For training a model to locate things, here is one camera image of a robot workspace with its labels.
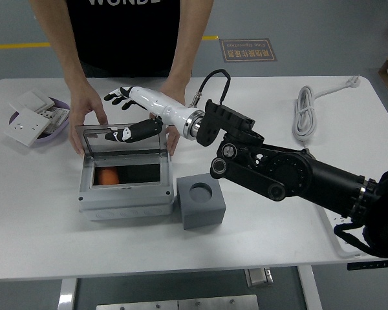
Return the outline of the person's right hand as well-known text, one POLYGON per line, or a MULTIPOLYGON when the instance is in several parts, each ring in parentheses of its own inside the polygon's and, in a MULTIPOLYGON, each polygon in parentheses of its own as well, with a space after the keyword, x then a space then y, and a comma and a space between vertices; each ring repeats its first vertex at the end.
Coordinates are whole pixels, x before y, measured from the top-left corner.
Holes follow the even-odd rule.
POLYGON ((83 147, 76 127, 82 126, 88 113, 94 112, 101 125, 108 124, 98 93, 87 81, 68 85, 70 90, 69 141, 78 155, 83 155, 83 147))

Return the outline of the person's left hand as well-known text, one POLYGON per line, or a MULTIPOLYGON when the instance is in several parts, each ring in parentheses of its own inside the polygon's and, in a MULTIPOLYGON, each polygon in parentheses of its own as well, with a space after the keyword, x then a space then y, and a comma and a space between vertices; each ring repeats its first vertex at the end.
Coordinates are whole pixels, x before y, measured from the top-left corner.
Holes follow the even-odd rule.
MULTIPOLYGON (((185 86, 172 82, 170 79, 166 79, 163 85, 160 87, 160 91, 170 98, 178 101, 180 104, 185 105, 185 86)), ((175 126, 167 126, 167 143, 166 147, 171 156, 174 155, 175 149, 180 139, 180 134, 175 126)))

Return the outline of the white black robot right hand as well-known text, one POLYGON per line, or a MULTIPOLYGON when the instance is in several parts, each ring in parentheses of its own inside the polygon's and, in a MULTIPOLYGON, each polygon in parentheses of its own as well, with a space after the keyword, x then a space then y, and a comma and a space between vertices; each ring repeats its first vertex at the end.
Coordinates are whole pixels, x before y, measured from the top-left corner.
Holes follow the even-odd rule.
POLYGON ((173 125, 178 133, 187 140, 195 140, 196 133, 192 128, 204 113, 195 107, 185 107, 162 92, 144 87, 120 87, 108 93, 104 100, 113 100, 118 104, 122 100, 133 101, 149 112, 159 116, 165 125, 173 125))

